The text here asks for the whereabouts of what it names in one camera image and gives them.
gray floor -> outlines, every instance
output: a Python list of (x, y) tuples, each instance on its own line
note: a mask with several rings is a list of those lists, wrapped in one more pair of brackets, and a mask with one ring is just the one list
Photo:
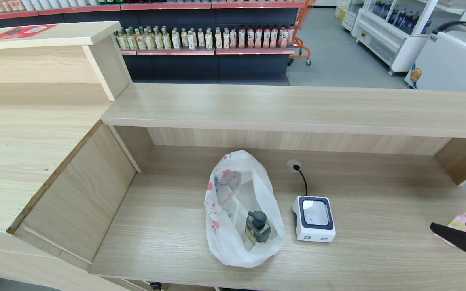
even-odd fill
[[(298, 36), (312, 50), (312, 65), (295, 59), (287, 68), (291, 86), (408, 88), (405, 74), (388, 76), (388, 67), (341, 27), (334, 9), (314, 8)], [(53, 291), (54, 289), (0, 278), (0, 291)]]

soap dispenser bottle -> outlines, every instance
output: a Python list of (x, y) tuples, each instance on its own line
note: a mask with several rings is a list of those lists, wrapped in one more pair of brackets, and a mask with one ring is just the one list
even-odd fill
[(257, 243), (265, 243), (269, 239), (271, 227), (267, 223), (267, 216), (262, 211), (248, 212), (246, 219), (246, 234), (248, 239), (256, 245)]

glass door refrigerator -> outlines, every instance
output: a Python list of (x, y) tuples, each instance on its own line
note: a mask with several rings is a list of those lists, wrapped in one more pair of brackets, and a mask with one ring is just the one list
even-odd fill
[(355, 18), (359, 14), (360, 9), (364, 7), (365, 0), (352, 0), (348, 6), (348, 11), (344, 14), (343, 22), (341, 25), (348, 31), (352, 31), (355, 24)]
[(466, 0), (367, 0), (351, 31), (390, 67), (408, 72), (433, 28), (466, 21)]

black cable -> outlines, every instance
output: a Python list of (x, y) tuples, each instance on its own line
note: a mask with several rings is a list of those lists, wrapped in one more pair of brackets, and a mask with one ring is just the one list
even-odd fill
[(294, 168), (294, 170), (298, 171), (300, 173), (301, 177), (303, 178), (303, 182), (305, 183), (305, 196), (308, 196), (309, 195), (309, 188), (307, 187), (307, 181), (305, 180), (305, 176), (303, 176), (303, 173), (300, 170), (300, 166), (295, 164), (293, 168)]

wood grain surface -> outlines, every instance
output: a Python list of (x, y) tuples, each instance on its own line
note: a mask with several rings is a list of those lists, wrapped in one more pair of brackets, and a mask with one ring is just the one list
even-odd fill
[(109, 107), (102, 96), (99, 84), (0, 84), (0, 230)]
[[(60, 23), (27, 38), (0, 40), (0, 50), (38, 46), (89, 46), (108, 37), (120, 28), (118, 21)], [(0, 33), (12, 27), (0, 28)]]
[(466, 93), (253, 85), (127, 87), (109, 125), (466, 138)]
[(149, 127), (154, 144), (274, 150), (435, 155), (451, 140), (444, 137), (383, 136), (235, 129)]
[(135, 174), (109, 128), (100, 125), (21, 226), (92, 262)]
[(0, 83), (100, 83), (81, 46), (0, 50)]
[[(261, 266), (222, 265), (205, 236), (205, 185), (226, 148), (154, 146), (93, 261), (90, 272), (133, 280), (239, 289), (462, 290), (466, 253), (429, 230), (466, 211), (466, 193), (435, 157), (248, 150), (264, 165), (285, 223), (281, 250)], [(291, 205), (303, 180), (329, 197), (332, 243), (296, 240)]]
[(466, 138), (453, 138), (436, 158), (456, 184), (466, 183)]

